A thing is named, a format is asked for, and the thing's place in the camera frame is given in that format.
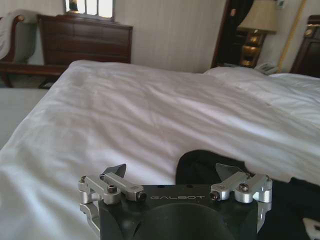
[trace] white bedsheet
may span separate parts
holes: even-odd
[[[319,139],[318,127],[219,76],[76,61],[0,151],[0,238],[96,239],[79,211],[81,176],[127,163],[134,183],[174,184],[195,149],[320,184]]]

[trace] lamp shade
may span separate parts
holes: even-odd
[[[266,33],[277,32],[276,2],[274,0],[255,0],[238,30],[258,30]]]

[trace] window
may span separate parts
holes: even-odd
[[[64,0],[65,11],[114,20],[114,0]]]

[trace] metal clamp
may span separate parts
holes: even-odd
[[[236,172],[224,181],[211,185],[209,196],[214,201],[227,200],[234,191],[235,199],[244,204],[258,202],[257,232],[265,222],[266,212],[272,206],[272,180],[263,174],[249,177],[244,172]]]
[[[118,189],[125,194],[125,198],[129,201],[140,202],[147,198],[144,192],[144,187],[138,184],[133,184],[122,177],[114,174],[113,172],[106,173],[102,176],[103,181],[108,184],[115,185]]]
[[[120,202],[121,191],[110,190],[110,186],[95,176],[83,176],[78,182],[80,211],[86,214],[89,226],[100,237],[99,210],[93,202],[100,201],[107,205]]]
[[[125,164],[109,167],[100,177],[83,176],[78,182],[80,211],[86,214],[89,226],[98,237],[100,237],[99,210],[93,202],[103,200],[107,205],[117,204],[121,201],[121,193],[125,194],[129,201],[141,202],[147,198],[143,186],[123,179],[125,171]]]

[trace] telephone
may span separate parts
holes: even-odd
[[[277,72],[278,67],[273,65],[271,62],[265,62],[256,66],[254,69],[265,75],[271,75]]]

